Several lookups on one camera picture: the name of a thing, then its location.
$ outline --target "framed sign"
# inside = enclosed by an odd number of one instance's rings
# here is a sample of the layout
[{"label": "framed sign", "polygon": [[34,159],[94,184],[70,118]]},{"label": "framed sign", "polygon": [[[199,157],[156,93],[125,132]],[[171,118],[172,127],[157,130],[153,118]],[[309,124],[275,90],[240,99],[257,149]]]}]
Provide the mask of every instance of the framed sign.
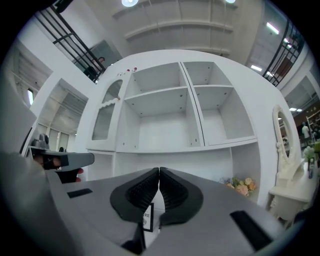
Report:
[{"label": "framed sign", "polygon": [[152,202],[143,214],[143,230],[154,231],[154,203]]}]

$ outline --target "black picture frame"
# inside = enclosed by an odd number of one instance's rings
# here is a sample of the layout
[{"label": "black picture frame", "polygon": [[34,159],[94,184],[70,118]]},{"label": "black picture frame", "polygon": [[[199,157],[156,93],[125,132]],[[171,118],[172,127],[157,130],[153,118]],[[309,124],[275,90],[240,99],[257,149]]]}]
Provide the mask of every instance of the black picture frame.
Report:
[{"label": "black picture frame", "polygon": [[153,232],[154,231],[154,203],[150,203],[151,206],[151,211],[150,211],[150,229],[148,228],[143,228],[143,231],[147,231],[147,232]]}]

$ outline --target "round ceiling light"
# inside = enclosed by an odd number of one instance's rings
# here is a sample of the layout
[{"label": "round ceiling light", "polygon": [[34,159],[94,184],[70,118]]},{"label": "round ceiling light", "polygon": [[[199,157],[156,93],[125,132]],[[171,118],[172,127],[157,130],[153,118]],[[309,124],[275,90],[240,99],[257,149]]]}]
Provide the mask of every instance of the round ceiling light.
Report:
[{"label": "round ceiling light", "polygon": [[135,6],[138,3],[139,0],[121,0],[121,3],[125,6],[125,7],[131,7],[131,6]]}]

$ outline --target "black rectangular strip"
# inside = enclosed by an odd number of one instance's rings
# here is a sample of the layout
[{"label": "black rectangular strip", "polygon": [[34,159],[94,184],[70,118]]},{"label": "black rectangular strip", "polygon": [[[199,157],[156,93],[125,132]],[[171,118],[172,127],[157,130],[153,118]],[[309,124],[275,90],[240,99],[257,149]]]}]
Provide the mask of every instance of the black rectangular strip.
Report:
[{"label": "black rectangular strip", "polygon": [[230,216],[256,251],[272,242],[271,238],[244,210],[234,211]]},{"label": "black rectangular strip", "polygon": [[68,192],[67,194],[70,198],[76,198],[89,193],[92,193],[92,190],[89,188],[84,188],[84,189]]}]

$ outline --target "ceiling light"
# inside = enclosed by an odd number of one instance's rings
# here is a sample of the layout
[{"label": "ceiling light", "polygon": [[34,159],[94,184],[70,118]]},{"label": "ceiling light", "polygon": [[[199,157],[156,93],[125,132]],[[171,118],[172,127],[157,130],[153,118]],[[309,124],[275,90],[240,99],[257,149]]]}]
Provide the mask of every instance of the ceiling light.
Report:
[{"label": "ceiling light", "polygon": [[132,6],[135,6],[138,3],[138,0],[121,0],[121,3],[125,7],[132,7]]},{"label": "ceiling light", "polygon": [[274,33],[276,33],[277,35],[279,34],[279,30],[276,29],[274,26],[272,26],[269,22],[266,23],[266,26],[271,29]]},{"label": "ceiling light", "polygon": [[29,98],[30,105],[32,105],[32,103],[34,103],[34,92],[30,89],[28,90],[28,98]]},{"label": "ceiling light", "polygon": [[259,72],[262,70],[262,68],[257,67],[255,65],[252,65],[251,68],[254,69],[254,70],[258,70]]}]

